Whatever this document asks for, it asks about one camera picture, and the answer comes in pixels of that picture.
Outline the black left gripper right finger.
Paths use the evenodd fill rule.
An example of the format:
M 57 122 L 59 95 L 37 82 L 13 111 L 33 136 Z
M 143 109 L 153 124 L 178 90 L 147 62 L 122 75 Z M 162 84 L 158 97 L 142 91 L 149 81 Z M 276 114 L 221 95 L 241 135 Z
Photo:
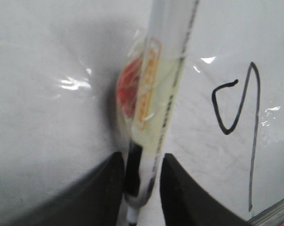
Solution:
M 174 155 L 166 153 L 160 198 L 167 226 L 249 226 L 200 187 Z

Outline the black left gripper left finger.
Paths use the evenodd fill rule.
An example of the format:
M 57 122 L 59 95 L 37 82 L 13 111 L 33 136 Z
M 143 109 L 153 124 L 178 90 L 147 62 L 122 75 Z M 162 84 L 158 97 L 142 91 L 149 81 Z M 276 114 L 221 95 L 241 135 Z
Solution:
M 124 161 L 114 152 L 57 197 L 11 226 L 114 226 L 122 202 Z

